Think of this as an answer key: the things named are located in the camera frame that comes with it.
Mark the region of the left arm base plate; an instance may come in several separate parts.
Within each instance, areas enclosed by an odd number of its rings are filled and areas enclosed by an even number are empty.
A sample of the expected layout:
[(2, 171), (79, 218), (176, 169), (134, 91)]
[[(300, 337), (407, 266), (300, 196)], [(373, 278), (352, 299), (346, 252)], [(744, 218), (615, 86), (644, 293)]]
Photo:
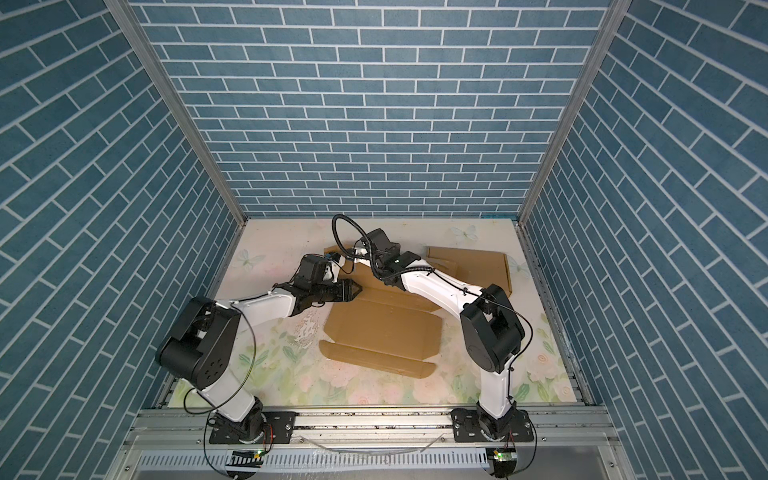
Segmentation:
[(291, 440), (296, 413), (293, 411), (257, 410), (242, 421), (234, 422), (216, 413), (209, 421), (212, 432), (208, 440), (214, 445), (272, 445), (288, 444)]

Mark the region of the cardboard box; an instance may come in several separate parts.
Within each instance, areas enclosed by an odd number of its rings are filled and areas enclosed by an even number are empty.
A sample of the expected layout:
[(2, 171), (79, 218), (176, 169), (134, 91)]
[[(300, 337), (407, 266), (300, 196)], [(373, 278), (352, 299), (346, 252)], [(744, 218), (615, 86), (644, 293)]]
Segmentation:
[(384, 285), (357, 264), (342, 273), (362, 287), (354, 300), (334, 303), (325, 322), (321, 354), (346, 364), (414, 379), (437, 370), (437, 359), (461, 343), (458, 320), (421, 296)]
[(430, 246), (425, 260), (458, 281), (485, 288), (491, 284), (512, 294), (508, 258), (505, 253)]

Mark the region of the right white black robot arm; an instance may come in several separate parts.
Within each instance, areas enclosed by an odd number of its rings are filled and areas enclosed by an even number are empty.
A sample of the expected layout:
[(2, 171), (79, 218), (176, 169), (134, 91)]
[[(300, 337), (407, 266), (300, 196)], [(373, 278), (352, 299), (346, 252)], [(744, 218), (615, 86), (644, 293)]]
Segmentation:
[(482, 370), (476, 404), (480, 427), (494, 440), (508, 435), (516, 417), (513, 363), (523, 352), (526, 331), (506, 292), (496, 284), (479, 287), (440, 272), (401, 251), (381, 229), (363, 235), (345, 257), (368, 266), (382, 283), (419, 295), (459, 320), (465, 349)]

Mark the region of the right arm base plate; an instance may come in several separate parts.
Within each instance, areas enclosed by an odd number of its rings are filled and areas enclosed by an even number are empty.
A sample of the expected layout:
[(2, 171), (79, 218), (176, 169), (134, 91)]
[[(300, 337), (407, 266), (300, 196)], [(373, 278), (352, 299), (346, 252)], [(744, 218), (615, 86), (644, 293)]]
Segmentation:
[(531, 442), (533, 424), (525, 410), (511, 407), (501, 418), (494, 418), (479, 405), (474, 408), (454, 408), (450, 411), (454, 441)]

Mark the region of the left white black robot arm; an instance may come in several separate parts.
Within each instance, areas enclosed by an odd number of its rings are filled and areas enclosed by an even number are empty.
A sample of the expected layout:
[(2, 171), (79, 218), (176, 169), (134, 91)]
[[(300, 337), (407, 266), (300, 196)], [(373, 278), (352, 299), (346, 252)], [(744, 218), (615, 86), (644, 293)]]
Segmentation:
[(265, 293), (224, 302), (203, 296), (191, 299), (157, 348), (157, 363), (187, 380), (227, 421), (250, 422), (257, 398), (245, 391), (246, 381), (229, 370), (237, 336), (248, 333), (255, 340), (260, 324), (316, 305), (352, 301), (362, 288), (339, 278), (346, 263), (338, 253), (307, 254), (290, 280)]

